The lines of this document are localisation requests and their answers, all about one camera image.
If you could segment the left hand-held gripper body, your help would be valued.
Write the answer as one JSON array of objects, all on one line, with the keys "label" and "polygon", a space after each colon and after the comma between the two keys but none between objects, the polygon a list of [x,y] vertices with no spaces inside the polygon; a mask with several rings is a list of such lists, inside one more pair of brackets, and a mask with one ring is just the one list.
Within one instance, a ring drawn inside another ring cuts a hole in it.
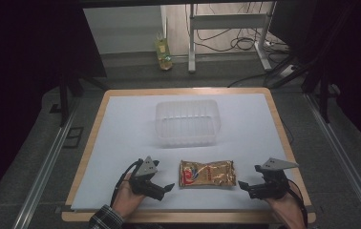
[{"label": "left hand-held gripper body", "polygon": [[148,156],[145,159],[140,158],[136,162],[136,168],[129,179],[133,193],[156,200],[162,200],[166,192],[163,187],[160,187],[151,181],[157,171],[158,169],[154,165],[151,157]]}]

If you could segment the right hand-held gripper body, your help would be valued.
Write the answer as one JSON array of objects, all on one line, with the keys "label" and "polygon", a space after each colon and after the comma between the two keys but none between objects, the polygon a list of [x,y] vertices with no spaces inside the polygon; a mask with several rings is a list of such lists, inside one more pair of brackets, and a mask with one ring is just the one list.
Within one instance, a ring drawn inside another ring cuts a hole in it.
[{"label": "right hand-held gripper body", "polygon": [[252,185],[252,192],[248,192],[251,198],[282,198],[289,189],[286,169],[297,168],[298,164],[270,157],[261,165],[263,168],[263,184]]}]

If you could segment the gold snack packet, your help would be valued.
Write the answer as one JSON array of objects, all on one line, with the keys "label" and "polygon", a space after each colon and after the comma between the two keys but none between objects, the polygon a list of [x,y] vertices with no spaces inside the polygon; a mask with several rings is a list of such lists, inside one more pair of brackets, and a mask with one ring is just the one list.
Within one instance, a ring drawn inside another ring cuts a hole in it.
[{"label": "gold snack packet", "polygon": [[200,163],[180,162],[180,187],[236,185],[236,173],[232,160]]}]

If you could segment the clear plastic container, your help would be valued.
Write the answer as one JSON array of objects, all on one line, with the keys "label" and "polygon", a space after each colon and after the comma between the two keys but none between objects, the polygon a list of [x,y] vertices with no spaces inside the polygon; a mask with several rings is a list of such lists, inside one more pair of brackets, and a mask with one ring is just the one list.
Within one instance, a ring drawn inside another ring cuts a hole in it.
[{"label": "clear plastic container", "polygon": [[165,148],[213,145],[221,125],[218,103],[212,99],[165,101],[156,106],[156,133]]}]

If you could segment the person's right hand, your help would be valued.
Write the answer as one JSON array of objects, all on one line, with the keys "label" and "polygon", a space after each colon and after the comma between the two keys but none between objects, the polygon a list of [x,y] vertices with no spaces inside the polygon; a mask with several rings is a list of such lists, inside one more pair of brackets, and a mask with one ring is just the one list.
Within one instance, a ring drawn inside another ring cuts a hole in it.
[{"label": "person's right hand", "polygon": [[305,224],[300,206],[292,194],[286,194],[280,199],[266,198],[265,202],[283,224],[289,221],[303,222]]}]

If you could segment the person's left hand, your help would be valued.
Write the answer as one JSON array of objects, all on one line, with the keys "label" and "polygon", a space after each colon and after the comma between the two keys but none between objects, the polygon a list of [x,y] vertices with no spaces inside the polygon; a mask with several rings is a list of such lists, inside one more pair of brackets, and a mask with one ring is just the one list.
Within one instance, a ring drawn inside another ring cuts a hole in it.
[{"label": "person's left hand", "polygon": [[117,196],[112,204],[112,209],[123,219],[129,218],[144,201],[144,195],[134,194],[128,181],[131,173],[128,173],[117,189]]}]

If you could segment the wooden table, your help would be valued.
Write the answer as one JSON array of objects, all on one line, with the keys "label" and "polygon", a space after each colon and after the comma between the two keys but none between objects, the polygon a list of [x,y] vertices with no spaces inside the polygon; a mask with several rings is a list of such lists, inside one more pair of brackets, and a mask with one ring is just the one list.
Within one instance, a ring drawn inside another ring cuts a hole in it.
[{"label": "wooden table", "polygon": [[[145,90],[109,90],[102,98],[99,110],[96,115],[94,126],[91,130],[84,154],[80,160],[78,170],[75,174],[71,191],[67,198],[69,210],[63,212],[62,218],[65,221],[84,222],[98,210],[74,210],[72,204],[81,180],[84,177],[88,162],[91,157],[96,141],[96,132],[98,131],[102,118],[107,110],[108,98],[110,96],[146,96],[146,95],[205,95],[205,94],[264,94],[270,107],[271,115],[275,119],[277,132],[282,135],[283,148],[287,150],[287,161],[295,159],[291,147],[287,140],[287,134],[284,130],[281,118],[279,117],[275,102],[270,90],[266,88],[193,88],[193,89],[145,89]],[[142,210],[139,208],[130,217],[132,223],[240,223],[240,224],[273,224],[277,218],[271,209],[261,210]]]}]

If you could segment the white table mat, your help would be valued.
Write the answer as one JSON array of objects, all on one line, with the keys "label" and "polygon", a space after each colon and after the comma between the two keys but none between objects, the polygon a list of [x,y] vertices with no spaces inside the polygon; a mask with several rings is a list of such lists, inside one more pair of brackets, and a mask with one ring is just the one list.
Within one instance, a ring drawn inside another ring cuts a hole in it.
[{"label": "white table mat", "polygon": [[[221,127],[209,146],[168,148],[156,132],[156,107],[165,101],[214,100]],[[269,158],[287,159],[282,135],[264,94],[110,96],[96,132],[96,141],[83,179],[74,197],[74,210],[97,210],[111,202],[114,187],[136,160],[150,156],[159,162],[152,181],[175,184],[163,200],[146,198],[142,210],[261,210],[265,202],[233,187],[178,186],[182,161],[232,160],[238,180],[260,184],[264,180],[254,166]]]}]

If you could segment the black metal stand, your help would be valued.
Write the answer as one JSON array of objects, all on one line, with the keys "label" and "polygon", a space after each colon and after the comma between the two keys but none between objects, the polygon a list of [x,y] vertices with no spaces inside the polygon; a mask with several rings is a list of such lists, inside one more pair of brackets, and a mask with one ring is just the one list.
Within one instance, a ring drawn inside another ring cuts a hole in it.
[{"label": "black metal stand", "polygon": [[60,112],[61,112],[61,123],[63,127],[69,117],[69,103],[68,103],[68,92],[74,97],[80,97],[83,95],[84,90],[79,83],[79,79],[74,75],[61,74],[59,77],[59,91],[60,91]]},{"label": "black metal stand", "polygon": [[319,113],[329,123],[328,99],[329,99],[329,76],[324,62],[314,62],[308,68],[308,75],[302,84],[302,91],[312,93],[319,86]]}]

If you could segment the yellow green bottle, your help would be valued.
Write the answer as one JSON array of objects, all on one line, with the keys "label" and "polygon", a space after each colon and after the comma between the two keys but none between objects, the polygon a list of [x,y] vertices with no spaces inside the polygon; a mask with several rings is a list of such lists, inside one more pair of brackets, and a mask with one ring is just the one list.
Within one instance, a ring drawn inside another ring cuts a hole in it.
[{"label": "yellow green bottle", "polygon": [[169,71],[173,67],[172,57],[169,50],[167,39],[158,31],[155,40],[156,53],[158,57],[159,67],[163,71]]}]

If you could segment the dark curtain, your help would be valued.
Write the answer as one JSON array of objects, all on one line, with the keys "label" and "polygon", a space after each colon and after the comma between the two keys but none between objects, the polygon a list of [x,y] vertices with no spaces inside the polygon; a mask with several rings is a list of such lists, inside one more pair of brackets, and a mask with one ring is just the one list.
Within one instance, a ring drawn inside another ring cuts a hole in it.
[{"label": "dark curtain", "polygon": [[0,179],[62,76],[103,68],[81,0],[0,0]]},{"label": "dark curtain", "polygon": [[338,105],[361,132],[361,0],[279,0],[270,32],[308,63],[332,35],[346,5],[352,9],[325,56],[324,70],[339,89]]}]

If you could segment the metal floor rail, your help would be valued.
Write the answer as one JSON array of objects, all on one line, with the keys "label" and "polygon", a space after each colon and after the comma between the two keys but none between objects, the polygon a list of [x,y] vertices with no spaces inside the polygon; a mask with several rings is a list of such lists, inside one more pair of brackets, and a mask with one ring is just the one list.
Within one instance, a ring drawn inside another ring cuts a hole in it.
[{"label": "metal floor rail", "polygon": [[69,107],[70,114],[66,122],[59,128],[57,136],[55,137],[52,147],[46,154],[46,157],[37,173],[37,176],[32,184],[25,201],[15,219],[11,229],[28,229],[32,221],[35,209],[41,199],[49,178],[52,174],[53,167],[59,157],[63,143],[71,129],[77,107],[79,106],[80,99],[74,98]]},{"label": "metal floor rail", "polygon": [[305,100],[308,102],[315,119],[319,123],[319,126],[326,137],[333,153],[335,154],[341,168],[343,169],[345,175],[347,176],[352,189],[355,194],[358,196],[361,202],[361,176],[355,169],[353,163],[350,161],[350,158],[341,144],[338,136],[335,131],[333,131],[332,126],[327,123],[327,121],[321,116],[319,112],[320,107],[316,99],[311,94],[304,94]]}]

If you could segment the white metal desk frame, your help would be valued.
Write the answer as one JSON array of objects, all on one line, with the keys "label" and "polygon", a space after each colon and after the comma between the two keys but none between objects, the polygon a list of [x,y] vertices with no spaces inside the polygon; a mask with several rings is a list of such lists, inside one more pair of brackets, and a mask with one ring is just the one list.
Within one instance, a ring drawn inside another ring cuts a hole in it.
[{"label": "white metal desk frame", "polygon": [[188,71],[190,73],[196,71],[195,31],[221,29],[261,29],[261,36],[258,41],[254,42],[254,48],[261,60],[264,70],[266,72],[270,71],[271,66],[265,55],[264,44],[275,6],[276,2],[273,1],[266,13],[198,15],[195,14],[195,4],[190,4]]}]

